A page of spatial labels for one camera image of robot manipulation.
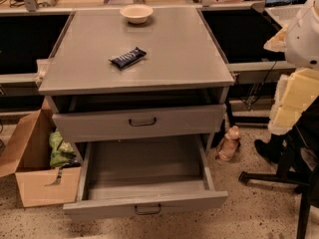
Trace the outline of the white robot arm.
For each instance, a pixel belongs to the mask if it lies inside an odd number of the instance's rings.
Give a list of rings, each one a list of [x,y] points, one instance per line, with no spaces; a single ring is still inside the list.
[[[296,68],[290,76],[279,78],[269,115],[270,132],[283,135],[319,97],[319,0],[307,0],[264,48],[283,52],[285,60]]]

